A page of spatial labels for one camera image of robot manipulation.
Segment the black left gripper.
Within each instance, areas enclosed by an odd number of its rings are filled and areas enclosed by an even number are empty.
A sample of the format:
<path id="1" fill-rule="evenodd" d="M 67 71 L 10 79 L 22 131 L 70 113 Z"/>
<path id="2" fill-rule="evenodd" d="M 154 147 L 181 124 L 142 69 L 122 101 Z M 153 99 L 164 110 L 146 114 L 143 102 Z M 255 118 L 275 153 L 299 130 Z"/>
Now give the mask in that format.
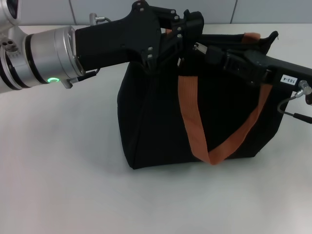
<path id="1" fill-rule="evenodd" d="M 183 34 L 162 34 L 151 6 L 136 1 L 125 18 L 75 31 L 76 54 L 86 71 L 139 62 L 149 71 L 164 67 L 183 50 Z"/>

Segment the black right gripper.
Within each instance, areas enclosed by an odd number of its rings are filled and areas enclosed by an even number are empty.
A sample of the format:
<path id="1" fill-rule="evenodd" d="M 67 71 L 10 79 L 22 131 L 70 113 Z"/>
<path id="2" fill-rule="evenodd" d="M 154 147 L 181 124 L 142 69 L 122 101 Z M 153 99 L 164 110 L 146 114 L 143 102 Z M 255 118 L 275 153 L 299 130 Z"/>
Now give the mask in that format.
<path id="1" fill-rule="evenodd" d="M 209 46 L 205 61 L 211 65 L 223 65 L 223 70 L 253 85 L 269 84 L 286 91 L 298 91 L 302 80 L 312 85 L 311 68 L 271 58 L 253 50 Z"/>

